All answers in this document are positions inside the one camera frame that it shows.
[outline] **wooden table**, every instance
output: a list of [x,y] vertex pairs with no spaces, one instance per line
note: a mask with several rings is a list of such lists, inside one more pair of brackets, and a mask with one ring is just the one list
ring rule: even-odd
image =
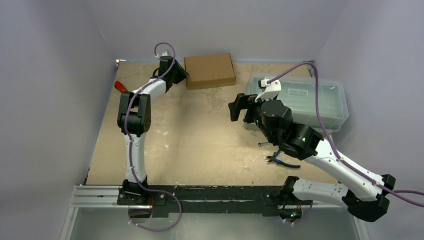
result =
[[[153,185],[281,185],[287,176],[337,182],[322,170],[284,154],[280,159],[301,168],[267,163],[275,146],[243,128],[241,117],[230,121],[228,103],[244,93],[252,72],[282,73],[291,64],[234,64],[236,85],[187,90],[174,85],[152,103],[152,126],[146,137],[145,167]],[[158,64],[123,63],[116,80],[128,90],[146,83]],[[293,75],[308,76],[305,66]],[[88,185],[120,185],[126,173],[126,145],[117,126],[120,92],[112,89],[88,174]]]

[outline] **tabletop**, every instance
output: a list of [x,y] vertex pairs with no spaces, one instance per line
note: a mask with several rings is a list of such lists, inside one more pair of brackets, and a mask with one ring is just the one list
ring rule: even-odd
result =
[[[145,168],[151,185],[282,185],[287,176],[311,181],[337,181],[304,161],[281,154],[298,169],[267,163],[278,148],[260,131],[230,121],[228,103],[244,93],[253,72],[280,74],[292,64],[235,63],[236,84],[187,90],[185,81],[151,103],[152,124],[145,141]],[[116,80],[132,91],[145,84],[158,67],[154,63],[121,63]],[[290,74],[309,76],[306,66]],[[121,185],[125,179],[126,144],[117,116],[121,93],[112,89],[101,123],[87,185]]]

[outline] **blue pliers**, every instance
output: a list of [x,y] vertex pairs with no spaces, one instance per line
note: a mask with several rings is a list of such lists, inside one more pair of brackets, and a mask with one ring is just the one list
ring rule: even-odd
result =
[[294,165],[294,164],[286,163],[286,162],[283,162],[283,161],[277,159],[277,156],[280,153],[281,153],[281,150],[278,150],[278,151],[274,152],[274,154],[272,156],[267,156],[266,158],[268,159],[268,163],[275,162],[276,164],[280,164],[280,165],[283,165],[285,167],[293,168],[293,169],[298,169],[298,168],[301,167],[300,165]]

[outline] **red handle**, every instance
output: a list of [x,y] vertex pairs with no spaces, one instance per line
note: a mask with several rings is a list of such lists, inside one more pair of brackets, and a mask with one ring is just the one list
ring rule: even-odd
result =
[[121,93],[122,93],[122,92],[125,92],[125,91],[128,91],[128,90],[125,88],[125,86],[124,86],[124,85],[123,85],[120,81],[115,81],[114,86],[115,86],[115,88],[116,88],[116,89],[118,89]]

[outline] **beige work surface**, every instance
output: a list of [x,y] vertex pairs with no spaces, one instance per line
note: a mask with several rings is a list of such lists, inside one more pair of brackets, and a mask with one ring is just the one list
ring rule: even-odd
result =
[[[243,128],[243,116],[230,121],[228,103],[244,93],[252,72],[282,73],[291,64],[234,64],[236,85],[187,90],[174,85],[151,104],[152,125],[145,143],[145,168],[151,185],[281,185],[287,176],[335,183],[315,166],[281,154],[280,159],[301,168],[267,163],[277,150],[258,142],[259,131]],[[157,68],[153,63],[123,63],[116,80],[128,90],[146,83]],[[305,66],[292,72],[308,76]],[[111,91],[93,154],[88,185],[120,185],[126,174],[126,145],[117,126],[120,93]]]

